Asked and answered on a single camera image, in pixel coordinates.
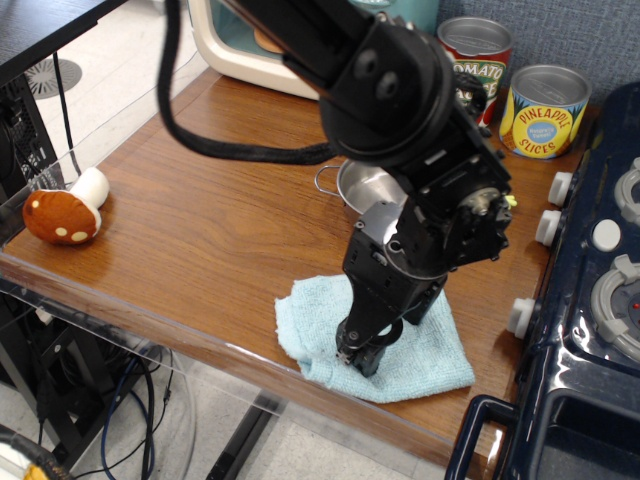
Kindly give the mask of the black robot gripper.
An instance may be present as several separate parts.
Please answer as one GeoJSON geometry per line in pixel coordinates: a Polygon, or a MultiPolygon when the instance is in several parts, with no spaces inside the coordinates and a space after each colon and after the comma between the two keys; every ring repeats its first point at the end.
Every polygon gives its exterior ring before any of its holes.
{"type": "Polygon", "coordinates": [[[353,292],[336,335],[336,357],[369,378],[387,347],[374,338],[404,314],[418,319],[448,276],[441,239],[428,230],[413,201],[378,202],[354,225],[343,270],[353,292]]]}

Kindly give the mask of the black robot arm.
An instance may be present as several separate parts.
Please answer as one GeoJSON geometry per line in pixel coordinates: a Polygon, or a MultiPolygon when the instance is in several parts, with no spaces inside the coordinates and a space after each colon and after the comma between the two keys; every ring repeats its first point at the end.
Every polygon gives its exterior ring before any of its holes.
{"type": "Polygon", "coordinates": [[[343,269],[352,291],[338,357],[373,375],[405,322],[419,323],[460,266],[495,260],[510,176],[459,103],[457,77],[430,35],[346,1],[233,1],[319,93],[334,151],[388,173],[406,199],[357,220],[343,269]]]}

